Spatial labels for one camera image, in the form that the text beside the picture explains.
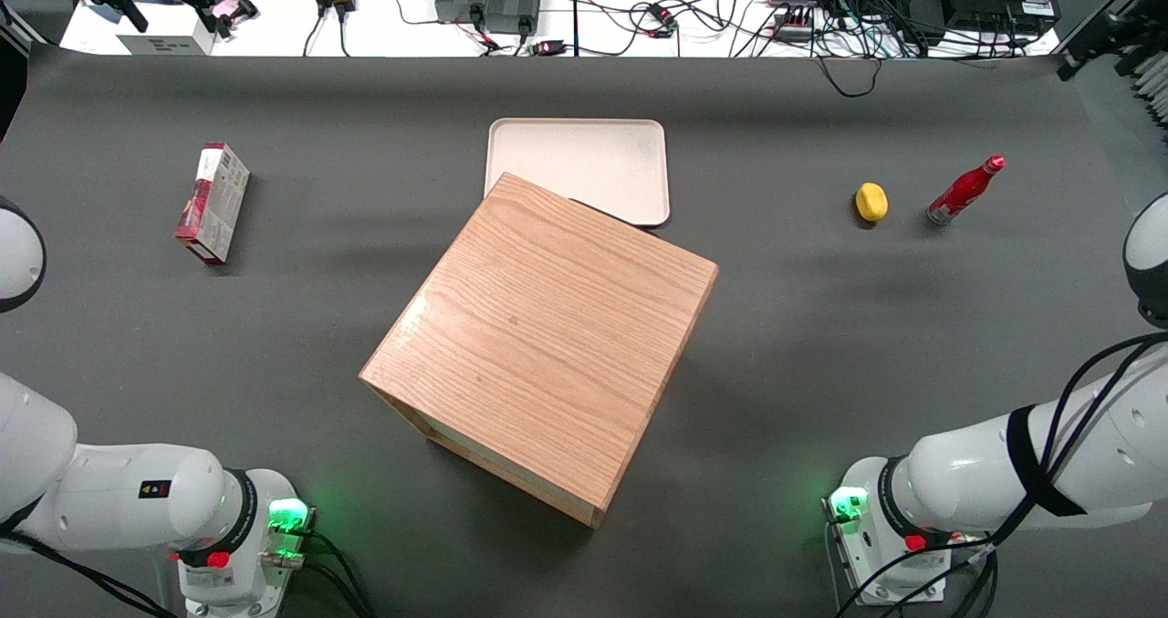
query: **white table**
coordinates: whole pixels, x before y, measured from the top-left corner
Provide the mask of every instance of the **white table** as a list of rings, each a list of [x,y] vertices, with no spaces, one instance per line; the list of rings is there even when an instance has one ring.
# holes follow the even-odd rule
[[[217,40],[211,49],[213,56],[301,56],[305,39],[317,22],[317,5],[313,0],[251,0],[258,7],[258,19],[242,22],[229,40]],[[623,7],[630,9],[638,2],[656,0],[591,0],[602,6]],[[572,41],[572,2],[571,0],[542,0],[542,12],[535,40]],[[404,14],[412,22],[433,20],[433,0],[356,0],[357,11],[352,12],[346,20],[346,48],[350,56],[478,56],[484,47],[473,40],[470,27],[459,28],[453,23],[406,23]],[[698,6],[714,12],[715,0],[705,0]],[[756,32],[769,19],[773,9],[765,0],[738,0],[737,9],[730,14],[731,0],[722,0],[722,12],[725,19],[741,23],[746,32]],[[189,9],[188,6],[167,6],[166,9]],[[627,15],[613,14],[619,23],[630,27]],[[646,25],[652,22],[646,19]],[[710,32],[702,27],[693,14],[677,16],[680,35],[672,40],[652,40],[638,35],[625,56],[731,56],[737,53],[750,35],[735,36],[735,27],[725,32]],[[128,54],[124,44],[117,40],[113,25],[103,16],[95,14],[88,1],[79,4],[68,30],[61,41],[62,48],[76,49],[79,53]],[[580,47],[603,53],[617,53],[633,39],[628,32],[596,6],[579,2]],[[951,33],[946,43],[931,49],[931,56],[967,56],[976,51],[976,44],[969,40],[976,32]],[[493,35],[496,43],[503,47],[517,44],[517,35]],[[981,53],[989,53],[989,43],[995,35],[985,33]],[[997,39],[997,53],[1004,54],[1006,36]],[[793,44],[771,43],[764,48],[759,40],[756,53],[763,56],[809,56],[809,49]],[[855,35],[825,36],[822,44],[834,53],[858,53],[861,41]],[[1058,44],[1055,32],[1047,32],[1042,39],[1027,47],[1027,54],[1048,54]],[[892,56],[896,44],[887,39],[884,49]],[[496,56],[509,54],[495,53]],[[743,56],[748,56],[748,47]],[[342,56],[340,44],[340,27],[335,12],[326,14],[317,35],[313,36],[310,56]]]

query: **yellow object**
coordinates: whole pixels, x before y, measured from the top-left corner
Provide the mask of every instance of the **yellow object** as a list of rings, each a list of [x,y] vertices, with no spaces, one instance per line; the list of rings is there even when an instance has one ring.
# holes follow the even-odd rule
[[[876,182],[865,181],[856,190],[856,210],[867,222],[876,223],[888,215],[888,196]]]

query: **cardboard box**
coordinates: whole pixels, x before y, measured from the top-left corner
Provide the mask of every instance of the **cardboard box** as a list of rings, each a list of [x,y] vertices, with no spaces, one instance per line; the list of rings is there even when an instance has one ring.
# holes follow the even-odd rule
[[[203,145],[195,190],[183,207],[174,238],[209,265],[225,263],[250,178],[228,144]]]
[[[717,273],[505,173],[360,377],[434,443],[596,528]]]

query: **red and white box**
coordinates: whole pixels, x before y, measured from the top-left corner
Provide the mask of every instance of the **red and white box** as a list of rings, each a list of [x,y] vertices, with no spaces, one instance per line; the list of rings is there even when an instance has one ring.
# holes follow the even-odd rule
[[[209,265],[227,261],[248,178],[248,166],[228,144],[203,145],[195,190],[182,209],[174,238]]]

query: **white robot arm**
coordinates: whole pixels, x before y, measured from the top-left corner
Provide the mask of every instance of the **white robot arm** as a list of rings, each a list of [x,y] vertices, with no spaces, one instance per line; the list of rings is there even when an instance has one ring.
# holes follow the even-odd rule
[[[44,244],[0,197],[0,313],[41,285]],[[166,547],[187,610],[274,616],[311,515],[270,470],[224,468],[178,445],[77,444],[71,415],[0,374],[0,553]]]
[[[1168,194],[1135,218],[1124,244],[1138,310],[1168,328]],[[1110,377],[1073,390],[1061,451]],[[858,604],[896,604],[951,565],[938,546],[995,533],[1030,498],[1022,529],[1091,528],[1142,518],[1168,498],[1168,350],[1135,361],[1106,394],[1073,456],[1047,480],[1040,460],[1058,401],[925,436],[908,456],[865,457],[825,501]],[[909,553],[903,563],[874,575]],[[943,600],[944,578],[909,602]]]

